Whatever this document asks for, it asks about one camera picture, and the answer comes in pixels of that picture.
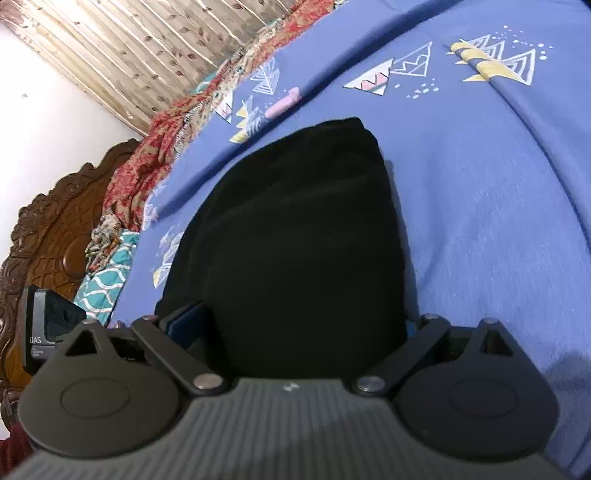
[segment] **curtain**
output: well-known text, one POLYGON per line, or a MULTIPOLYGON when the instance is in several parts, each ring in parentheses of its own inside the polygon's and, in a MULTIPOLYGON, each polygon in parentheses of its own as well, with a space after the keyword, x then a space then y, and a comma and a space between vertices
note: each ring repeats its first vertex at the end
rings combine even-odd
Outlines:
POLYGON ((151 118, 298 0, 0 0, 0 21, 146 135, 151 118))

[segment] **geometric triangle print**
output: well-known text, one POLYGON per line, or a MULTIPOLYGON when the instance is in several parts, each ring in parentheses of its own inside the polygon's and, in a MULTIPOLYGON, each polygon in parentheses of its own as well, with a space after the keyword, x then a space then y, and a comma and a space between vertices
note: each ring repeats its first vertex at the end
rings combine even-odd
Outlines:
POLYGON ((426 77, 431 59, 431 44, 425 45, 413 50, 400 59, 393 62, 390 73, 396 75, 409 75, 411 77, 426 77))
POLYGON ((392 65, 392 59, 383 61, 379 65, 362 73, 357 78, 343 85, 344 88, 354 88, 363 92, 373 93, 374 95, 383 95, 388 86, 389 68, 392 65))

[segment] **wooden bed frame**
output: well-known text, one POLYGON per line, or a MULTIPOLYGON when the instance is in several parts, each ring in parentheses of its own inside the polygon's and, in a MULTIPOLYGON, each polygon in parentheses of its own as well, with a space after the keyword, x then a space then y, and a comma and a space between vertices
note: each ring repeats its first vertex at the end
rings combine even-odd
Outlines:
POLYGON ((18 212, 10 255, 0 270, 0 414, 17 401, 31 377, 21 365, 17 321, 25 285, 50 288, 72 300, 85 274, 84 250, 98 224, 113 172, 138 145, 129 140, 112 147, 101 164, 91 163, 63 177, 47 195, 39 194, 18 212))

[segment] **cloth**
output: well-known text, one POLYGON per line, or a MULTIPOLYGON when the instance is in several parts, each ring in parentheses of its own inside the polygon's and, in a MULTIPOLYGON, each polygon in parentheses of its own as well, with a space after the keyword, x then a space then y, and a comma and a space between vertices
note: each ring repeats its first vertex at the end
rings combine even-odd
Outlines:
POLYGON ((129 275, 138 240, 138 232, 122 231, 113 241, 116 248, 103 268, 84 277, 73 303, 83 309, 87 317, 98 320, 102 325, 109 323, 111 312, 129 275))
POLYGON ((90 242, 85 250, 87 275, 94 275, 109 262, 119 246, 122 231, 121 222, 112 213, 100 218, 99 225, 90 233, 90 242))
MULTIPOLYGON (((285 28, 273 28, 273 32, 278 35, 272 42, 258 46, 259 38, 270 40, 268 29, 264 28, 253 42, 257 45, 255 55, 245 56, 249 50, 239 50, 238 54, 234 55, 235 61, 224 63, 205 90, 174 102, 171 108, 153 117, 148 136, 140 142, 130 159, 115 171, 107 186, 103 200, 105 215, 114 213, 124 228, 139 232, 146 198, 154 186, 170 172, 176 155, 174 147, 177 134, 185 124, 185 115, 193 111, 192 116, 199 112, 198 116, 208 118, 215 110, 210 108, 210 104, 214 101, 214 96, 216 99, 220 96, 219 92, 216 96, 216 92, 223 80, 236 75, 241 78, 258 67, 274 49, 286 45, 330 12, 333 4, 328 0, 306 0, 295 4, 293 8, 295 10, 290 15, 290 20, 285 23, 285 28), (243 63, 237 64, 243 57, 249 60, 246 67, 243 63)), ((194 138, 198 131, 198 128, 193 128, 187 135, 194 138)))
POLYGON ((274 53, 273 95, 252 76, 242 82, 232 122, 212 116, 179 158, 114 316, 128 323, 154 311, 160 242, 186 229, 230 168, 299 129, 357 116, 397 186, 409 313, 458 326, 501 319, 560 403, 546 454, 582 475, 591 466, 591 96, 582 81, 591 63, 575 46, 590 33, 579 0, 349 1, 274 53), (296 106, 267 118, 295 87, 296 106), (236 144, 243 106, 249 138, 236 144))
POLYGON ((29 437, 21 424, 15 423, 10 430, 10 437, 0 440, 0 475, 8 475, 32 452, 29 437))
POLYGON ((388 173, 359 119, 296 132, 227 173, 185 231, 156 314, 197 300, 250 377, 352 379, 406 340, 388 173))

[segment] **pillow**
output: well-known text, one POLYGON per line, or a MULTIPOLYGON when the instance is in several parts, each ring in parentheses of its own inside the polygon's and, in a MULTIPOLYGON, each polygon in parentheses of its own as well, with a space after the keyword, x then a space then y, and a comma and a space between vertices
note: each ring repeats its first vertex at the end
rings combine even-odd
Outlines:
POLYGON ((86 311, 86 316, 97 319, 102 325, 109 323, 111 311, 127 280, 131 261, 139 239, 138 232, 123 230, 121 243, 102 270, 84 277, 74 298, 74 304, 86 311))

